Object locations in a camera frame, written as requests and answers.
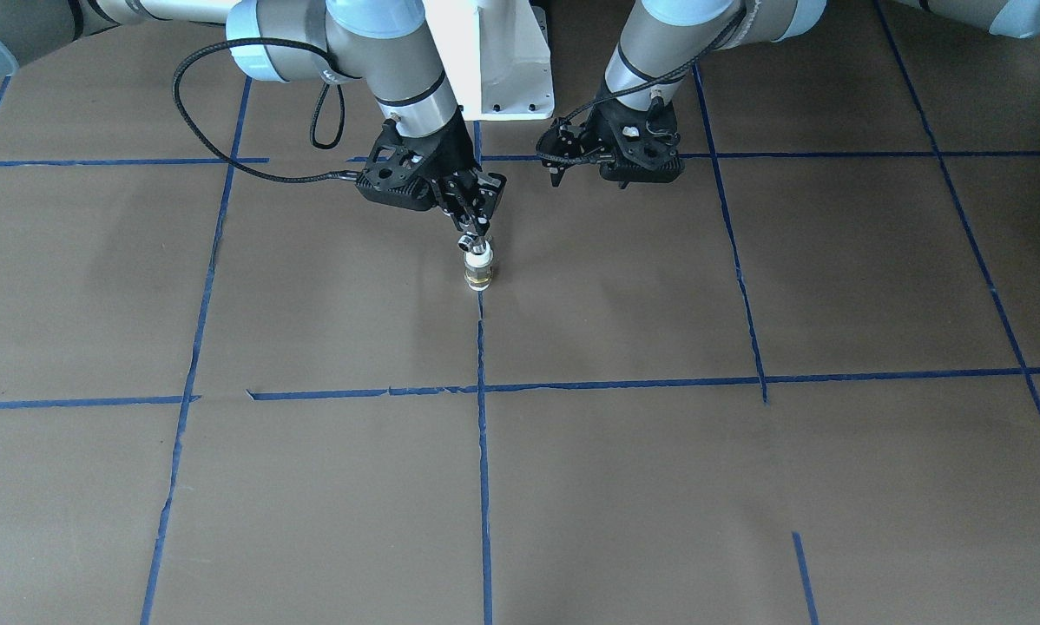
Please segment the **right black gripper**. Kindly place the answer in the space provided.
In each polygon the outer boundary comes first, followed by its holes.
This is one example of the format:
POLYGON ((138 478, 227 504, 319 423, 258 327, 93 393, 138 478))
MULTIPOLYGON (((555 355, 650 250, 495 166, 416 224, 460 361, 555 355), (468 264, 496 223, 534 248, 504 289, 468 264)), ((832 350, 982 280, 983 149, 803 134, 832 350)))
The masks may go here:
POLYGON ((425 174, 437 201, 434 208, 441 208, 454 222, 460 232, 457 246, 462 252, 487 252, 491 241, 490 222, 504 193, 504 175, 482 171, 460 109, 454 110, 442 128, 425 137, 439 141, 425 174))

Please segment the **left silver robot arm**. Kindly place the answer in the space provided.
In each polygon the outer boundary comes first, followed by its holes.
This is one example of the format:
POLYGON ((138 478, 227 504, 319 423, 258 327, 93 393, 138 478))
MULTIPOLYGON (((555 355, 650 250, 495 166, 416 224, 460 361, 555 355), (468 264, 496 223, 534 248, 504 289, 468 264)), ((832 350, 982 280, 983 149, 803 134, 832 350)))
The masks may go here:
POLYGON ((622 189, 674 182, 684 171, 674 99, 701 60, 805 35, 826 8, 826 1, 638 1, 595 98, 553 120, 536 144, 551 186, 583 166, 622 189))

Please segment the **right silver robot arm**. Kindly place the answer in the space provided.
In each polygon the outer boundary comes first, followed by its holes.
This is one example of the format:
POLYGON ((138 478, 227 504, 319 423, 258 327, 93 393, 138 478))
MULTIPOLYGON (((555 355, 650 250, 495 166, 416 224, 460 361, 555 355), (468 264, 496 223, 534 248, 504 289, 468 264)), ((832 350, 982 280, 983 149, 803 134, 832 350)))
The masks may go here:
POLYGON ((258 82, 362 80, 385 116, 381 134, 358 173, 313 180, 350 181, 386 206, 439 208, 462 252, 487 260, 505 179, 477 163, 421 1, 0 1, 0 78, 95 33, 168 20, 225 28, 225 41, 191 53, 174 73, 174 105, 190 129, 181 79, 222 50, 258 82))

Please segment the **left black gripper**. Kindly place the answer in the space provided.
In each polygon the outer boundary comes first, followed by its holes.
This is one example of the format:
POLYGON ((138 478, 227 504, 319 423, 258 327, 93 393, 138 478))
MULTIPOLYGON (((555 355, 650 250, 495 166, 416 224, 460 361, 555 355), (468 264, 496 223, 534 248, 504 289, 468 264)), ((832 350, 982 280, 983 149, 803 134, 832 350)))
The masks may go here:
POLYGON ((572 165, 600 170, 659 170, 660 90, 647 87, 617 95, 603 80, 581 126, 552 122, 536 144, 536 157, 548 166, 558 188, 572 165))

